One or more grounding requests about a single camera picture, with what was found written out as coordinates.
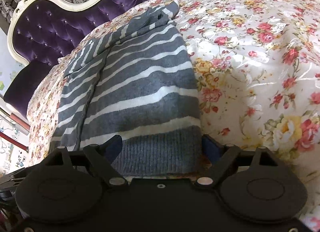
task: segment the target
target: striped sweater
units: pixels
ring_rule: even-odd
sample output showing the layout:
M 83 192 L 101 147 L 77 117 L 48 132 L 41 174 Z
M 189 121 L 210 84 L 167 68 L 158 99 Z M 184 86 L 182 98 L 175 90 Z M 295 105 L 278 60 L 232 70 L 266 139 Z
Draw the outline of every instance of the striped sweater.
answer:
M 201 153 L 196 80 L 172 19 L 177 1 L 148 8 L 91 39 L 65 70 L 50 149 L 79 150 L 122 136 L 123 175 L 195 171 Z

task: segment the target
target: purple velvet upholstery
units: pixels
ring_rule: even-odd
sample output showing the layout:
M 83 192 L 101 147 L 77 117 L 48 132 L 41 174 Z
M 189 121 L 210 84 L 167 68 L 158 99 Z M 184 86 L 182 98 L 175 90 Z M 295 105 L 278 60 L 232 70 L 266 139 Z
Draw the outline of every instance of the purple velvet upholstery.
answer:
M 39 61 L 30 62 L 14 78 L 4 94 L 3 100 L 12 105 L 23 116 L 26 116 L 28 103 L 34 91 L 51 69 L 52 67 L 46 63 Z
M 28 61 L 51 66 L 69 54 L 94 28 L 146 0 L 101 0 L 81 12 L 64 11 L 47 0 L 33 2 L 19 18 L 13 33 L 15 50 Z

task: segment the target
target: headboard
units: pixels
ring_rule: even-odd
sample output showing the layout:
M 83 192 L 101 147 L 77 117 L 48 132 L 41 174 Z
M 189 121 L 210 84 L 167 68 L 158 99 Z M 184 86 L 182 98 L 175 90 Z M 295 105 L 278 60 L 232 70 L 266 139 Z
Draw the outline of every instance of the headboard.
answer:
M 37 61 L 53 67 L 58 64 L 58 58 L 70 54 L 94 28 L 144 1 L 89 0 L 72 4 L 65 0 L 22 0 L 9 27 L 9 51 L 24 65 Z M 6 93 L 11 92 L 17 93 L 10 89 Z

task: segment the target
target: floral bedspread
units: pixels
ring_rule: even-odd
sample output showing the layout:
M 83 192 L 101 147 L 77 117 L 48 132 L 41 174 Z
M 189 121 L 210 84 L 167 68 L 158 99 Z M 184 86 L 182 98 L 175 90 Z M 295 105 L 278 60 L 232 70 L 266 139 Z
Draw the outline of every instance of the floral bedspread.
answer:
M 149 0 L 96 28 L 38 87 L 28 119 L 30 164 L 58 120 L 63 71 L 93 36 L 126 24 Z M 194 66 L 204 133 L 245 149 L 264 145 L 305 183 L 301 220 L 320 229 L 320 0 L 178 0 L 175 18 Z

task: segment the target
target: bed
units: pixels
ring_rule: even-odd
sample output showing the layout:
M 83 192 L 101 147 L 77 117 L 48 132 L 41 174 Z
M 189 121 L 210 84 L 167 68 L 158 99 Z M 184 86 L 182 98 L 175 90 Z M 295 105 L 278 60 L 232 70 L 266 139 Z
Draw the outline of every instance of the bed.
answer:
M 5 98 L 25 111 L 30 121 L 30 164 L 48 153 L 67 81 L 64 71 L 76 53 L 148 7 L 173 1 L 19 3 L 8 47 L 14 59 L 27 67 Z M 267 146 L 292 166 L 309 194 L 300 218 L 318 231 L 320 0 L 176 1 L 180 10 L 173 20 L 197 80 L 202 132 L 245 149 Z M 31 91 L 26 84 L 30 79 Z M 26 93 L 31 98 L 28 108 L 20 98 Z

